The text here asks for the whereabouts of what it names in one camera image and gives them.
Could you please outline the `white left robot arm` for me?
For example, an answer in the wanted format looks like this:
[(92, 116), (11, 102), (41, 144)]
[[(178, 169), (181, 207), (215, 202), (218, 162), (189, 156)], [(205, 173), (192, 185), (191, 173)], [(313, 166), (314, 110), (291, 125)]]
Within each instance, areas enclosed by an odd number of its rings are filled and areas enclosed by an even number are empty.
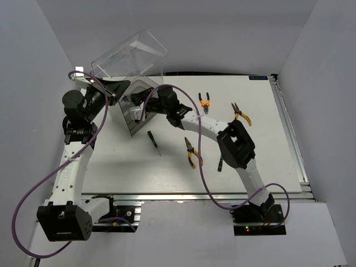
[(70, 90), (62, 98), (65, 112), (62, 162), (68, 165), (57, 173), (48, 203), (37, 210), (37, 219), (51, 242), (88, 240), (94, 223), (111, 222), (119, 215), (111, 195), (82, 198), (85, 173), (98, 131), (93, 120), (106, 105), (115, 105), (130, 85), (128, 80), (102, 83), (108, 99), (96, 84), (87, 85), (86, 93)]

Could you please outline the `black adjustable wrench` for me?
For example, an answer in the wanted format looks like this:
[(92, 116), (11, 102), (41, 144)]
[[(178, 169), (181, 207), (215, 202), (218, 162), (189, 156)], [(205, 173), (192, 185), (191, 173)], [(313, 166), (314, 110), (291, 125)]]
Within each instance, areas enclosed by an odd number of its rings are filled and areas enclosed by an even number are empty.
[(131, 97), (130, 96), (123, 96), (121, 99), (121, 104), (122, 105), (129, 105), (131, 103)]

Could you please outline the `yellow pliers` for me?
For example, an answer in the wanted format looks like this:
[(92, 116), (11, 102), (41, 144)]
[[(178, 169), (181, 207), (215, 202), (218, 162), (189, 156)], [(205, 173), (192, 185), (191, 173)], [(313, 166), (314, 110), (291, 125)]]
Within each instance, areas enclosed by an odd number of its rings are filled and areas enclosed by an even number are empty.
[(249, 126), (252, 126), (251, 119), (239, 109), (239, 107), (236, 104), (236, 102), (232, 103), (231, 105), (232, 105), (233, 110), (234, 110), (235, 119), (237, 120), (239, 118), (239, 116), (240, 116), (240, 117), (242, 117), (243, 119), (245, 119), (247, 121)]
[(194, 149), (194, 147), (192, 146), (192, 144), (190, 143), (190, 141), (187, 139), (187, 137), (184, 137), (185, 143), (186, 143), (186, 148), (187, 148), (187, 155), (188, 155), (188, 161), (190, 166), (195, 169), (196, 165), (194, 164), (193, 160), (192, 160), (192, 155), (195, 155), (198, 159), (201, 160), (201, 164), (203, 165), (203, 159), (200, 156), (200, 154), (198, 153), (197, 150)]

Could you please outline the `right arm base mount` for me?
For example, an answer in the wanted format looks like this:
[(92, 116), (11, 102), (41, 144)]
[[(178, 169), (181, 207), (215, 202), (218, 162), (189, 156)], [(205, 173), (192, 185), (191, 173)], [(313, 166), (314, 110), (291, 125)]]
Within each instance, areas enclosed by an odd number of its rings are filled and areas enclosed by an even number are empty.
[(233, 217), (235, 236), (286, 235), (282, 222), (284, 218), (280, 204), (274, 204), (263, 217), (249, 205), (230, 211)]

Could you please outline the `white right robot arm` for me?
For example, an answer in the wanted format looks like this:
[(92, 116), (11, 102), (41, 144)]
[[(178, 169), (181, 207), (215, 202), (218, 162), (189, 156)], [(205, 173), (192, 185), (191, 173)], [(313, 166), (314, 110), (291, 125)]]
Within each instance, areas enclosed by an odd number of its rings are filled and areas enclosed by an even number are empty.
[(131, 94), (129, 100), (134, 105), (130, 109), (131, 117), (143, 121), (147, 113), (164, 114), (173, 127), (196, 132), (217, 142), (222, 159), (236, 170), (244, 185), (252, 217), (259, 222), (265, 221), (271, 215), (274, 199), (258, 172), (255, 144), (244, 125), (237, 119), (224, 122), (200, 116), (197, 107), (180, 103), (175, 88), (161, 85)]

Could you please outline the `green black screwdriver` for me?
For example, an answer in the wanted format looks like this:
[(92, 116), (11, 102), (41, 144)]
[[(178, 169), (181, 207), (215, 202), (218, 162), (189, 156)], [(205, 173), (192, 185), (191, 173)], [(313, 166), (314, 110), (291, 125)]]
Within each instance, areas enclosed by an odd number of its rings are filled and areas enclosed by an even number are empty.
[(223, 167), (223, 157), (220, 156), (220, 160), (219, 160), (219, 164), (218, 164), (218, 168), (217, 168), (217, 171), (218, 172), (222, 172), (222, 167)]
[(157, 143), (156, 143), (156, 140), (155, 140), (155, 138), (154, 138), (152, 132), (151, 132), (151, 131), (147, 131), (147, 134), (148, 134), (150, 140), (152, 141), (152, 143), (153, 143), (155, 149), (158, 151), (159, 155), (161, 156), (160, 151), (159, 151), (159, 148), (158, 148), (158, 145), (157, 145)]

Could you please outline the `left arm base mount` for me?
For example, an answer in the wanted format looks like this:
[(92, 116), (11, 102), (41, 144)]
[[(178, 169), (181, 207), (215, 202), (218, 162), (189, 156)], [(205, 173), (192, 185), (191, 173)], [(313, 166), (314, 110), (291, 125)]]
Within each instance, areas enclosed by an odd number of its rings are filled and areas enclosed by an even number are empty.
[(115, 198), (114, 195), (95, 195), (93, 199), (107, 199), (109, 211), (102, 215), (92, 227), (94, 233), (134, 233), (139, 224), (135, 218), (138, 204), (129, 204)]

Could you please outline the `clear plastic drawer cabinet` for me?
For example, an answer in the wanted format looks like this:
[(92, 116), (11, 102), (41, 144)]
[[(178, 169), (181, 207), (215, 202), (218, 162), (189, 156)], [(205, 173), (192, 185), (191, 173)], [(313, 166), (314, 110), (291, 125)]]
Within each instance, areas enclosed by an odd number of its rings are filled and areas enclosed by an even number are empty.
[(145, 121), (136, 123), (129, 112), (130, 107), (136, 105), (132, 102), (122, 105), (121, 99), (162, 84), (162, 60), (168, 54), (168, 50), (149, 31), (143, 29), (91, 62), (91, 74), (97, 78), (131, 82), (118, 103), (108, 108), (112, 121), (127, 130), (131, 136), (154, 115), (148, 114)]

